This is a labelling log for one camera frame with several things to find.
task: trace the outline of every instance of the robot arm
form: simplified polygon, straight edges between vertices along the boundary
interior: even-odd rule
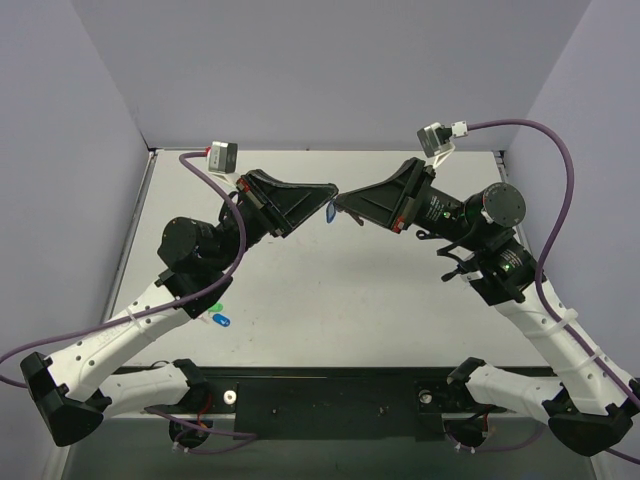
[[[452,151],[449,139],[464,135],[464,123],[450,129],[434,124],[418,132],[427,156],[436,157],[439,164]],[[513,227],[526,211],[522,195],[509,184],[496,183],[460,201],[434,188],[434,179],[434,166],[412,158],[388,180],[338,195],[334,207],[359,222],[369,220],[395,233],[415,224],[424,229],[417,232],[419,239],[451,242],[437,251],[457,263],[442,280],[459,275],[520,329],[557,375],[529,378],[470,358],[449,376],[451,393],[462,405],[497,405],[548,423],[557,438],[582,455],[618,443],[638,409],[596,365],[596,358],[636,395],[640,385],[602,353],[578,324],[575,310],[566,309],[544,279],[545,297],[563,320],[556,323],[550,318],[536,291],[536,262],[514,238]],[[462,259],[452,253],[454,247],[472,253]],[[595,355],[587,354],[566,326],[578,332]]]
[[[246,248],[267,233],[287,237],[338,193],[332,184],[287,184],[262,170],[242,175],[236,186]],[[131,374],[114,372],[165,333],[200,316],[229,287],[231,278],[179,308],[154,313],[153,307],[217,282],[232,264],[239,233],[228,207],[222,207],[219,222],[213,226],[179,217],[167,224],[158,255],[168,269],[113,318],[129,316],[131,321],[90,334],[49,356],[34,352],[23,359],[20,368],[29,393],[56,445],[75,443],[104,419],[121,413],[153,405],[178,405],[189,411],[205,405],[209,386],[190,360]]]

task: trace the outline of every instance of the gray wall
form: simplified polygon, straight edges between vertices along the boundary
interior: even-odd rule
[[[5,352],[99,321],[147,153],[68,0],[4,0],[0,64]],[[1,384],[0,405],[0,477],[39,478],[53,443],[34,405]]]
[[[637,0],[594,0],[529,112],[560,133],[576,168],[574,203],[547,272],[595,340],[636,376],[639,19]],[[549,141],[522,129],[507,169],[528,199],[525,225],[537,254],[560,208],[562,162]],[[640,457],[640,426],[632,432],[620,448]],[[640,467],[627,468],[628,478],[638,478]]]
[[[526,115],[589,0],[73,4],[152,147],[414,150],[427,123]]]

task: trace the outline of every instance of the blue object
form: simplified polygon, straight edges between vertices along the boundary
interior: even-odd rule
[[[228,327],[229,325],[231,325],[231,320],[229,320],[227,317],[225,317],[220,313],[216,313],[211,318],[213,319],[214,322],[216,322],[218,325],[222,325],[223,327]]]
[[[333,202],[329,202],[327,204],[327,223],[333,222],[333,219],[336,218],[336,213],[336,206],[333,204]]]

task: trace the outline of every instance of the white table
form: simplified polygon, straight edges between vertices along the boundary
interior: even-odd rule
[[[165,270],[156,250],[166,223],[187,216],[217,223],[220,198],[158,152],[115,311]],[[285,182],[335,183],[341,191],[386,179],[418,152],[241,151],[238,171],[262,168]],[[196,165],[206,170],[204,159]],[[500,175],[491,152],[456,152],[437,188],[464,199]],[[194,320],[162,337],[128,365],[190,358],[199,366],[455,366],[469,356],[499,366],[545,365],[509,321],[438,258],[443,241],[418,241],[359,227],[324,211],[289,238],[266,236],[250,249],[221,299],[231,326]]]

